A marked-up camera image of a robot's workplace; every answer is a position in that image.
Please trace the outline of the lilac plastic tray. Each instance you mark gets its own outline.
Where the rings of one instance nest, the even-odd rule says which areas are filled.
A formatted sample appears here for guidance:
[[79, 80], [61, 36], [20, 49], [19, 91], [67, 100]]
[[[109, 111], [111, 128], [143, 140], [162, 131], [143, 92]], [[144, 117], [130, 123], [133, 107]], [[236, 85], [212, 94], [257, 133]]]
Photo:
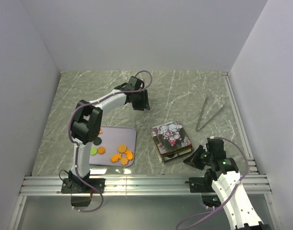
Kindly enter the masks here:
[[[102, 142], [100, 145], [96, 146], [92, 144], [92, 147], [105, 147], [106, 152], [102, 155], [96, 154], [90, 156], [90, 165], [100, 165], [100, 166], [121, 166], [127, 167], [134, 163], [135, 158], [135, 143], [136, 143], [136, 130], [132, 127], [121, 127], [121, 126], [102, 126], [102, 133], [98, 135]], [[133, 159], [128, 162], [127, 165], [121, 165], [120, 160], [118, 162], [112, 163], [111, 157], [118, 154], [118, 146], [125, 144], [127, 149], [133, 152]]]

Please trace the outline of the black sandwich cookie left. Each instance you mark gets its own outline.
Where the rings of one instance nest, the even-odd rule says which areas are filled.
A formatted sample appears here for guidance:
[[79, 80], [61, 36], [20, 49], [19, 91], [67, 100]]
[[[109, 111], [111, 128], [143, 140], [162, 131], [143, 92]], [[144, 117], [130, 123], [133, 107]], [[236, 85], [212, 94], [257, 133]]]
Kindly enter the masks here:
[[98, 146], [98, 145], [101, 144], [101, 142], [102, 142], [101, 138], [100, 137], [96, 137], [96, 139], [93, 141], [93, 144], [96, 145], [96, 146]]

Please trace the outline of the orange fish cookie bottom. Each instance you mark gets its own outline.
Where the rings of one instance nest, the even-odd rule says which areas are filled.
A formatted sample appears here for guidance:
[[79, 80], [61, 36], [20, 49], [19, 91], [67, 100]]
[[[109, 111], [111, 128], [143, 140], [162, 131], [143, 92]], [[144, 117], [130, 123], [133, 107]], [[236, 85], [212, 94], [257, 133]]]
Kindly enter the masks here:
[[111, 162], [112, 163], [118, 162], [121, 158], [122, 158], [122, 154], [121, 153], [115, 154], [115, 155], [113, 155], [111, 157]]

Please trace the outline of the green macaron left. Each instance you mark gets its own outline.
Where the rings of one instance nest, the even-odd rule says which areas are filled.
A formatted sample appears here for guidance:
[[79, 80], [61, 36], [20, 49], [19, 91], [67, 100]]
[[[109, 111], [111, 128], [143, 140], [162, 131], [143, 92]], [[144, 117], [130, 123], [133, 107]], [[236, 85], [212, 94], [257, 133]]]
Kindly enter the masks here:
[[98, 152], [98, 149], [96, 147], [92, 147], [91, 150], [90, 150], [90, 155], [94, 156], [94, 155], [97, 154], [97, 152]]

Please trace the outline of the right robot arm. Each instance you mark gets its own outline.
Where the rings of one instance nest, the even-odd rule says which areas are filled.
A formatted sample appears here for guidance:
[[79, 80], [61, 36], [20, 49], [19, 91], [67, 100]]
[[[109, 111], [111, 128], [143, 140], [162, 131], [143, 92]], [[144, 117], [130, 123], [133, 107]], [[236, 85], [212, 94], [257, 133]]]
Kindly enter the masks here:
[[224, 142], [227, 140], [223, 137], [209, 137], [207, 143], [199, 146], [189, 158], [197, 169], [208, 166], [203, 178], [188, 179], [186, 183], [190, 186], [190, 192], [215, 192], [215, 203], [220, 205], [202, 213], [203, 218], [187, 228], [190, 230], [224, 210], [232, 230], [269, 230], [270, 225], [264, 223], [256, 213], [244, 189], [242, 180], [246, 174], [241, 174], [235, 160], [226, 156]]

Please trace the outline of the round waffle cookie lower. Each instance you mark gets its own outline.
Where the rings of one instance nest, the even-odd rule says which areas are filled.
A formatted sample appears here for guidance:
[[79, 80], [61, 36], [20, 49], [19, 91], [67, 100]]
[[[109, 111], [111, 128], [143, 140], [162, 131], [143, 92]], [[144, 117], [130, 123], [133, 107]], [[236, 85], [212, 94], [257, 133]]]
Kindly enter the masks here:
[[127, 151], [127, 146], [125, 144], [121, 144], [117, 148], [119, 153], [125, 153]]

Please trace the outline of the metal tongs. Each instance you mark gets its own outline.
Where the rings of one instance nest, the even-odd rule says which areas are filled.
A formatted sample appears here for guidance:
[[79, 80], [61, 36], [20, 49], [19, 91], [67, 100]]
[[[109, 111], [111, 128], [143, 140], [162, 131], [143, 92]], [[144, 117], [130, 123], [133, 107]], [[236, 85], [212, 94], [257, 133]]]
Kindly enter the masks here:
[[197, 119], [197, 123], [195, 126], [195, 131], [199, 132], [202, 130], [205, 126], [207, 126], [210, 122], [214, 120], [216, 116], [218, 116], [223, 109], [225, 108], [226, 102], [223, 102], [223, 104], [215, 105], [213, 104], [207, 111], [206, 107], [208, 105], [208, 102], [210, 100], [210, 96], [206, 96], [202, 107], [200, 109], [200, 113]]

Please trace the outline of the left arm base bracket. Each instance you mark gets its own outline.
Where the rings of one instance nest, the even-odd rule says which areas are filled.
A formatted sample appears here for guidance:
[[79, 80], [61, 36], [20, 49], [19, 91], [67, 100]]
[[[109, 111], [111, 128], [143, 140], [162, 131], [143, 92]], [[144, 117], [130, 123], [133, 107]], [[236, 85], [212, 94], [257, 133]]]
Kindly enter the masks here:
[[[62, 181], [60, 192], [62, 194], [76, 194], [70, 199], [71, 205], [75, 210], [87, 213], [96, 211], [102, 207], [104, 202], [104, 178], [90, 178], [90, 173], [87, 173], [87, 175], [80, 180], [73, 172], [67, 172], [65, 170], [61, 170], [58, 176]], [[88, 207], [91, 204], [94, 194], [100, 195], [100, 204], [91, 210], [81, 209], [81, 207]]]

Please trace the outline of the aluminium rail frame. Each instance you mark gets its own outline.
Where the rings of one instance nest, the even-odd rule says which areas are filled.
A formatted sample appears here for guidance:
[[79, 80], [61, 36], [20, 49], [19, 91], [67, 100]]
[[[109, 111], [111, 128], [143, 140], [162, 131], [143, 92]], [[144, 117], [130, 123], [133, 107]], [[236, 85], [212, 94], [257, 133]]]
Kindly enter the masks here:
[[25, 177], [11, 219], [11, 230], [94, 230], [101, 223], [109, 229], [110, 214], [132, 214], [126, 229], [146, 228], [173, 230], [178, 222], [196, 212], [210, 211], [203, 198], [212, 196], [206, 191], [191, 192], [190, 178], [194, 174], [104, 175], [104, 205], [97, 212], [78, 212], [70, 209], [68, 201], [77, 195], [60, 192], [61, 181], [55, 176]]

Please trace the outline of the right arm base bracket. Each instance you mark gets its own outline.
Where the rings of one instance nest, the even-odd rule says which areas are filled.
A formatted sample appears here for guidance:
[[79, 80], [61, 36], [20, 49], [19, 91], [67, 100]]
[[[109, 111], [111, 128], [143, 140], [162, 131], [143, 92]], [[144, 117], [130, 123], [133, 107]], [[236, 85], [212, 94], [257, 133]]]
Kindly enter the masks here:
[[190, 193], [199, 193], [201, 195], [202, 205], [205, 208], [218, 208], [221, 201], [215, 191], [208, 186], [202, 177], [190, 177], [184, 182], [189, 185]]

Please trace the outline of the orange fish cookie right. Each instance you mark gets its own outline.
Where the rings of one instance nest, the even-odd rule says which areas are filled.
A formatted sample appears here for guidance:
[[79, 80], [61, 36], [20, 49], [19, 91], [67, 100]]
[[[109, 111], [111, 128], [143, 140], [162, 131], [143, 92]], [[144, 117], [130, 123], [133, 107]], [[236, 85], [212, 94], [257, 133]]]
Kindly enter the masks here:
[[126, 157], [129, 161], [131, 161], [133, 159], [134, 155], [133, 155], [132, 151], [127, 149], [124, 153], [126, 154]]

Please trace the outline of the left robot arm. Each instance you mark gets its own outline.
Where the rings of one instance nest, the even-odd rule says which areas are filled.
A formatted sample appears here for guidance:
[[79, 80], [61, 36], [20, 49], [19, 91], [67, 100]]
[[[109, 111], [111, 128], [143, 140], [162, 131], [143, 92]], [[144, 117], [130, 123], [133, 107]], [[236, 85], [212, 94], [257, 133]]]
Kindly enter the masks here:
[[93, 141], [100, 133], [102, 117], [113, 109], [131, 104], [134, 110], [149, 110], [148, 85], [137, 75], [115, 87], [107, 95], [93, 101], [81, 100], [71, 115], [68, 125], [68, 137], [74, 145], [73, 164], [70, 172], [76, 176], [72, 186], [78, 192], [86, 192], [90, 181], [85, 178], [90, 173], [89, 155]]

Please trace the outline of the gold tin lid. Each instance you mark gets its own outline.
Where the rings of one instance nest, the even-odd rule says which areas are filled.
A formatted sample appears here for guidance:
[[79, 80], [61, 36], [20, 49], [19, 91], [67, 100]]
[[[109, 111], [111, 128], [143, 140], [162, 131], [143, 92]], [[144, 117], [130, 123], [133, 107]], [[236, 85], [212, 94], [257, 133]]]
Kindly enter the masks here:
[[150, 128], [150, 132], [160, 156], [168, 156], [192, 148], [192, 142], [180, 120], [154, 126]]

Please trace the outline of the orange leaf cookie bottom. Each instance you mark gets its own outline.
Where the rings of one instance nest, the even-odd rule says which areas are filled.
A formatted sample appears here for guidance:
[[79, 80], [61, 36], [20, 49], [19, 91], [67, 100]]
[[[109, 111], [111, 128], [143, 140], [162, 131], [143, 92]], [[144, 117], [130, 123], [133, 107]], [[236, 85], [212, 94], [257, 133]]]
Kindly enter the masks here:
[[121, 164], [121, 165], [127, 165], [128, 162], [129, 162], [129, 160], [128, 160], [126, 157], [122, 157], [122, 158], [120, 159], [120, 164]]

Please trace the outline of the gold cookie tin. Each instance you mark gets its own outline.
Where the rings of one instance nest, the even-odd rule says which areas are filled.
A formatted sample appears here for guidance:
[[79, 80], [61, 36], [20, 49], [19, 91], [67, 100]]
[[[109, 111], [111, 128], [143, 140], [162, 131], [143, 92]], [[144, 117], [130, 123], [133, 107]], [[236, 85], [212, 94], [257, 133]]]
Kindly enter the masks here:
[[178, 160], [193, 152], [194, 148], [190, 141], [176, 140], [174, 145], [167, 140], [156, 143], [159, 160], [163, 163], [169, 163]]

